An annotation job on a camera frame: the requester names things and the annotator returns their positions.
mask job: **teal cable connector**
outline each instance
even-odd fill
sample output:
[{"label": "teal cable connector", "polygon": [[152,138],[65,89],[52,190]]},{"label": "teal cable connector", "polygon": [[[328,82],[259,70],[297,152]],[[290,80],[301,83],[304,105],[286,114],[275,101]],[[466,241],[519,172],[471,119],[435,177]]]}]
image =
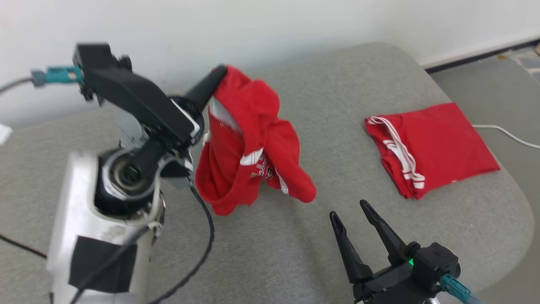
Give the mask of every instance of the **teal cable connector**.
[{"label": "teal cable connector", "polygon": [[482,301],[474,297],[467,287],[449,274],[442,276],[441,287],[442,290],[456,297],[464,304],[482,304]]},{"label": "teal cable connector", "polygon": [[82,83],[83,72],[79,67],[50,67],[45,72],[31,71],[34,87],[41,87],[46,83]]}]

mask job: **black cable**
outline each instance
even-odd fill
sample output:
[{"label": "black cable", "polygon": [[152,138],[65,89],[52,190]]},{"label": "black cable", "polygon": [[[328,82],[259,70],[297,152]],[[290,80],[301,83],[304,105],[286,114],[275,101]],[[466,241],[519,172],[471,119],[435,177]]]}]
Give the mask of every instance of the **black cable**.
[{"label": "black cable", "polygon": [[24,244],[21,244],[21,243],[19,243],[19,242],[16,242],[16,241],[10,239],[10,238],[7,237],[7,236],[4,236],[4,235],[0,234],[0,239],[1,239],[2,241],[6,242],[6,243],[9,243],[9,244],[11,244],[11,245],[13,245],[13,246],[19,248],[19,249],[25,250],[25,251],[27,251],[27,252],[29,252],[29,253],[33,253],[33,254],[35,254],[35,255],[41,257],[42,259],[47,259],[47,255],[44,254],[44,253],[42,253],[41,251],[36,250],[36,249],[33,249],[33,248],[31,248],[31,247],[28,247],[28,246],[26,246],[26,245],[24,245]]},{"label": "black cable", "polygon": [[196,273],[199,271],[199,268],[204,264],[204,262],[206,262],[206,259],[208,258],[208,255],[210,254],[210,251],[212,250],[212,244],[214,243],[214,232],[215,232],[214,221],[212,220],[212,215],[210,214],[208,207],[206,207],[206,204],[204,203],[203,199],[200,197],[199,193],[193,186],[191,180],[190,180],[190,185],[191,185],[190,186],[191,193],[193,193],[197,201],[201,204],[202,209],[204,210],[204,213],[206,214],[206,218],[208,219],[208,226],[210,228],[210,238],[208,239],[208,245],[206,246],[206,250],[204,251],[204,254],[202,255],[197,265],[195,265],[195,267],[193,267],[193,269],[191,269],[191,271],[182,280],[180,280],[178,284],[174,285],[168,292],[164,293],[163,295],[161,295],[160,297],[151,301],[148,304],[158,304],[159,302],[165,299],[168,299],[180,288],[182,288],[182,286],[186,285],[189,282],[189,280],[194,275],[196,275]]},{"label": "black cable", "polygon": [[12,82],[6,83],[5,85],[0,87],[0,94],[6,92],[9,89],[12,89],[18,85],[24,84],[26,82],[32,82],[32,77],[25,77],[21,79],[14,80]]},{"label": "black cable", "polygon": [[83,291],[94,282],[94,280],[98,279],[103,273],[109,269],[109,267],[113,266],[115,263],[117,263],[120,258],[126,253],[128,249],[131,248],[133,244],[137,243],[137,240],[144,235],[148,230],[150,230],[150,227],[148,225],[144,225],[139,230],[137,230],[127,241],[124,242],[124,244],[118,248],[118,250],[115,251],[101,266],[99,266],[96,270],[94,270],[90,275],[86,277],[86,279],[81,284],[81,287],[77,290],[76,294],[71,299],[70,304],[75,304],[81,295],[83,295]]},{"label": "black cable", "polygon": [[[196,273],[199,271],[200,267],[206,262],[206,259],[208,258],[208,255],[210,254],[210,251],[212,250],[212,244],[214,243],[214,234],[215,234],[215,227],[214,227],[214,221],[212,219],[212,214],[210,214],[210,211],[208,210],[208,207],[206,207],[206,204],[204,203],[203,199],[200,197],[199,193],[193,186],[193,182],[190,180],[190,190],[191,193],[195,196],[197,201],[201,204],[202,209],[204,210],[206,214],[206,218],[208,219],[208,227],[210,229],[210,238],[208,239],[208,245],[206,246],[206,250],[204,254],[202,255],[199,262],[191,269],[191,271],[182,279],[180,282],[178,282],[176,285],[174,285],[169,291],[164,293],[163,295],[159,296],[157,299],[151,301],[149,304],[158,304],[161,301],[170,298],[175,292],[177,292],[180,288],[182,288],[184,285],[186,285],[189,280],[196,275]],[[99,268],[94,270],[81,284],[81,288],[77,290],[76,294],[71,299],[70,304],[75,304],[79,298],[83,295],[84,290],[86,289],[86,286],[93,283],[94,280],[98,279],[100,275],[102,275],[109,267],[113,266],[115,263],[117,263],[120,258],[124,255],[124,253],[131,247],[131,245],[137,243],[137,240],[144,235],[148,230],[150,230],[149,226],[141,227],[136,233],[134,233],[116,252],[108,258]],[[39,257],[42,257],[44,259],[47,259],[47,255],[37,251],[35,249],[32,249],[26,245],[23,245],[19,242],[16,242],[8,237],[5,237],[3,235],[0,235],[0,239],[3,241],[12,244],[15,247],[18,247],[22,250],[26,250],[28,252],[31,252]]]}]

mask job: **folded red shirt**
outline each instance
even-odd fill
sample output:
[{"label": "folded red shirt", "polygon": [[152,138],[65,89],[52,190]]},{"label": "folded red shirt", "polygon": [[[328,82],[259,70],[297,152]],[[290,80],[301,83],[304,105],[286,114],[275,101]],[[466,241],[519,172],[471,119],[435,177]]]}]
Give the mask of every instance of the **folded red shirt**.
[{"label": "folded red shirt", "polygon": [[382,164],[405,198],[471,176],[500,170],[480,135],[455,103],[366,118]]},{"label": "folded red shirt", "polygon": [[278,118],[278,95],[234,67],[210,101],[210,136],[202,149],[195,183],[218,215],[257,199],[268,185],[302,202],[315,199],[315,185],[300,168],[300,143],[291,123]]}]

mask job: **floor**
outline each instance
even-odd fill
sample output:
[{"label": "floor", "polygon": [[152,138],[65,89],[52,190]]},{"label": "floor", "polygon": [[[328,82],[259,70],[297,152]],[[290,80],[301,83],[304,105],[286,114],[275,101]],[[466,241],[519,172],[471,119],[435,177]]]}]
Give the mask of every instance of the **floor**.
[{"label": "floor", "polygon": [[[532,48],[511,51],[431,74],[472,124],[495,124],[527,142],[540,144],[540,56]],[[495,129],[478,130],[514,177],[540,219],[540,150]],[[540,225],[522,262],[502,281],[481,291],[484,303],[534,303],[540,296]]]}]

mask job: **baseboard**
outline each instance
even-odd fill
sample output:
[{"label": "baseboard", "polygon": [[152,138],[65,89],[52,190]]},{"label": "baseboard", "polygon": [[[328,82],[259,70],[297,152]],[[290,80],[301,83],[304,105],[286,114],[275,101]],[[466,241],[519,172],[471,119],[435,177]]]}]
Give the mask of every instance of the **baseboard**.
[{"label": "baseboard", "polygon": [[540,43],[540,35],[529,35],[525,38],[514,40],[509,43],[497,44],[493,47],[483,48],[476,51],[465,52],[461,55],[450,56],[446,59],[420,63],[427,73],[435,73],[462,64],[481,60],[509,50],[518,50],[526,47],[534,47]]}]

